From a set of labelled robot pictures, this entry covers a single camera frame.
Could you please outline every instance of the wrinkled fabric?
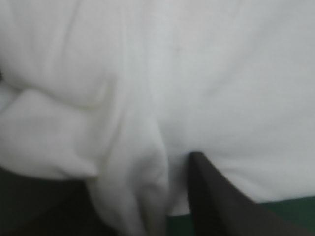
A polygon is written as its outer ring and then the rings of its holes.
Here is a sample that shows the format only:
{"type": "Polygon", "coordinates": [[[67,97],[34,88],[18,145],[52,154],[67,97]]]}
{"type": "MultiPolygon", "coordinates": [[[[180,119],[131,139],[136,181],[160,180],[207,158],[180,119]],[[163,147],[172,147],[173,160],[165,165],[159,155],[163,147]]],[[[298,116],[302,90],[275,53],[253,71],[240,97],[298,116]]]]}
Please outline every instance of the wrinkled fabric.
{"type": "Polygon", "coordinates": [[[1,0],[0,165],[83,179],[161,236],[202,151],[257,202],[315,194],[312,0],[1,0]]]}

